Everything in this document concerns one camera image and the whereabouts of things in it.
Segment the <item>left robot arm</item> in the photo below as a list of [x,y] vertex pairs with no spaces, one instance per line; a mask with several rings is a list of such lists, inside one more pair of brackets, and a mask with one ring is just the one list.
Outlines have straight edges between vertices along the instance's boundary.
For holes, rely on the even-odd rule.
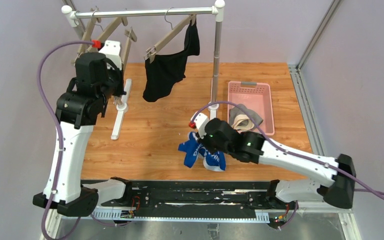
[[88,52],[75,61],[75,77],[56,102],[57,138],[49,180],[32,199],[67,217],[87,217],[97,206],[132,196],[129,180],[81,184],[81,172],[89,138],[98,117],[104,117],[112,96],[125,93],[122,59],[117,53]]

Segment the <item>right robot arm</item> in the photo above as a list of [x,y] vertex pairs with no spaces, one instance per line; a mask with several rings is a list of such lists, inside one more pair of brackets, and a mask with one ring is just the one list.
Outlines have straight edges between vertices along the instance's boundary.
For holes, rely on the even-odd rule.
[[211,153],[222,152],[243,163],[280,167],[307,179],[272,180],[266,200],[276,204],[323,200],[340,209],[353,206],[356,171],[353,159],[315,155],[280,144],[261,133],[237,132],[226,121],[194,120],[198,142]]

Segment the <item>beige clip hanger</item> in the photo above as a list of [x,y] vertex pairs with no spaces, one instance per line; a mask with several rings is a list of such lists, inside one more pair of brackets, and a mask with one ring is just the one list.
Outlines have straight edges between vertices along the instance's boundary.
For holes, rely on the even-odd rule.
[[116,17],[107,27],[103,30],[103,32],[97,37],[97,40],[100,42],[105,42],[109,36],[118,28],[120,24],[124,26],[128,25],[127,17],[119,16]]

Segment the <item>blue underwear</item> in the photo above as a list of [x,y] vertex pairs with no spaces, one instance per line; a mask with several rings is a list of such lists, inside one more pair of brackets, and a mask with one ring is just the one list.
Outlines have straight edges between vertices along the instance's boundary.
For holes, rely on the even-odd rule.
[[227,168],[226,158],[223,152],[211,153],[203,144],[198,142],[196,133],[191,131],[188,140],[180,143],[178,151],[185,153],[183,165],[192,168],[198,159],[203,160],[203,166],[213,172],[224,172]]

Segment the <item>black underwear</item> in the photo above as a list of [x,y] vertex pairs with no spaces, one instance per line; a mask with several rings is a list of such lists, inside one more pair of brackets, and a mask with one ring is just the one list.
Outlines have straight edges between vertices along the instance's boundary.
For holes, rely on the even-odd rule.
[[176,83],[186,76],[188,57],[201,53],[199,32],[196,23],[190,23],[185,32],[184,48],[178,53],[156,55],[153,60],[145,61],[146,85],[143,99],[156,102],[167,97]]

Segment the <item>grey white underwear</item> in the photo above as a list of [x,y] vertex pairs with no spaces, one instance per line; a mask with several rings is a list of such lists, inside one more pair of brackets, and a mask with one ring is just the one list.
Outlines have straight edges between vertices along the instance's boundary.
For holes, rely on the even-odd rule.
[[251,131],[263,123],[263,118],[243,104],[229,110],[228,123],[237,131]]

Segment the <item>beige hanger with black underwear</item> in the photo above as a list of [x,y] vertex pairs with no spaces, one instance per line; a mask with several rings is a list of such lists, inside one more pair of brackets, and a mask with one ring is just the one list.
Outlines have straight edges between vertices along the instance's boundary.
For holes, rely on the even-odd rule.
[[189,14],[184,19],[182,19],[176,26],[173,26],[172,22],[167,20],[167,14],[171,9],[172,8],[170,7],[164,14],[164,20],[170,24],[171,30],[154,46],[146,50],[146,53],[143,56],[143,59],[145,61],[149,60],[149,62],[152,63],[155,59],[156,54],[160,52],[171,40],[173,40],[183,30],[184,27],[188,26],[190,23],[192,23],[192,25],[195,24],[197,15]]

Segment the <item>beige hanger with blue underwear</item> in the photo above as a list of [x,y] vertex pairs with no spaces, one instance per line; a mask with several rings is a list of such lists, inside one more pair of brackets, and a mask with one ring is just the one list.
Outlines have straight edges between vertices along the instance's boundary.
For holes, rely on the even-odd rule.
[[[131,44],[132,42],[137,41],[137,36],[134,33],[133,28],[131,27],[129,30],[124,31],[125,36],[127,36],[126,42],[124,49],[122,51],[122,56],[121,56],[121,63],[122,63],[122,73],[124,74],[126,71],[127,63],[128,63],[128,58],[130,54],[130,49],[131,49]],[[124,93],[121,96],[117,96],[114,98],[114,104],[117,108],[121,108],[124,104],[126,104],[127,99],[130,94],[130,88],[131,85],[128,86],[128,81],[126,80],[124,82]]]

